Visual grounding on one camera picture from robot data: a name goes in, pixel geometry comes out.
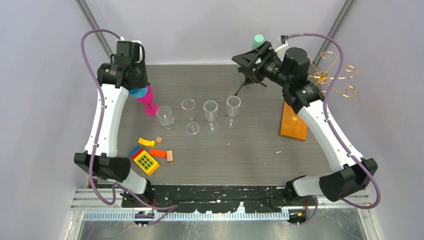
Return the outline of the clear wine glass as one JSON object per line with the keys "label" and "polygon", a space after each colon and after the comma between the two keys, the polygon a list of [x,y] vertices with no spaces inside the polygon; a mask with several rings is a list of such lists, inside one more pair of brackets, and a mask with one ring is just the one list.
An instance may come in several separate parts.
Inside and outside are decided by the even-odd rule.
{"label": "clear wine glass", "polygon": [[237,115],[240,112],[240,107],[241,99],[238,96],[232,95],[226,99],[227,117],[225,118],[224,122],[229,128],[234,128],[238,125],[239,121]]}
{"label": "clear wine glass", "polygon": [[188,120],[188,123],[186,125],[186,131],[190,135],[196,135],[200,130],[200,126],[197,122],[194,121],[194,118],[196,116],[195,101],[191,98],[184,99],[181,102],[181,107],[183,109],[184,117]]}
{"label": "clear wine glass", "polygon": [[206,120],[205,128],[209,132],[215,132],[219,125],[216,119],[218,118],[218,104],[214,100],[207,100],[203,105],[203,114]]}
{"label": "clear wine glass", "polygon": [[159,120],[159,123],[165,129],[171,129],[174,124],[174,116],[172,110],[168,106],[161,106],[156,111],[156,116]]}

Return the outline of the pink plastic wine glass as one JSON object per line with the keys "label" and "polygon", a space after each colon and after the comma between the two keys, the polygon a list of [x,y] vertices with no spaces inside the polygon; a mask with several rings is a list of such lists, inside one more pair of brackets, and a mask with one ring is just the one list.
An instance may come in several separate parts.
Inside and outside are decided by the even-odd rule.
{"label": "pink plastic wine glass", "polygon": [[144,112],[148,116],[154,116],[157,113],[159,106],[154,103],[154,93],[152,87],[149,85],[148,92],[144,97],[137,98],[137,100],[144,105]]}

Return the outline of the blue plastic wine glass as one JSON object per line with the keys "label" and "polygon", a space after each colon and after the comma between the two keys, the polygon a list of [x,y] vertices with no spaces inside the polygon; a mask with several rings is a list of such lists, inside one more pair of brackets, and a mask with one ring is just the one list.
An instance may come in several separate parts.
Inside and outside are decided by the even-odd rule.
{"label": "blue plastic wine glass", "polygon": [[148,87],[132,89],[129,94],[135,98],[143,98],[148,93]]}

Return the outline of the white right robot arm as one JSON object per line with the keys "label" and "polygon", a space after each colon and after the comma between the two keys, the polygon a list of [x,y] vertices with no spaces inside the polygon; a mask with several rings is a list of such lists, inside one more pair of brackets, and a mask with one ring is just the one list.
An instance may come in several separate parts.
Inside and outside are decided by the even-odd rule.
{"label": "white right robot arm", "polygon": [[233,56],[238,71],[248,83],[265,78],[282,87],[282,96],[293,112],[308,126],[321,146],[332,173],[319,177],[301,176],[286,183],[285,198],[299,205],[306,196],[324,196],[329,201],[346,197],[374,183],[378,164],[358,152],[341,131],[324,104],[321,90],[309,81],[310,59],[298,47],[282,45],[273,49],[268,41],[246,53]]}

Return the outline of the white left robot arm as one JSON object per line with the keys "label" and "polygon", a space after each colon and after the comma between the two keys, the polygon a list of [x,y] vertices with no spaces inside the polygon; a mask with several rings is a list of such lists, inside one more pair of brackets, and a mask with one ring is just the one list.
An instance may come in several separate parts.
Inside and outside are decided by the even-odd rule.
{"label": "white left robot arm", "polygon": [[153,202],[147,190],[150,182],[131,169],[129,157],[119,157],[118,131],[122,111],[133,89],[148,87],[145,50],[139,40],[119,40],[116,53],[97,70],[97,105],[93,126],[84,151],[74,155],[74,163],[94,177],[119,184],[134,193],[141,207]]}

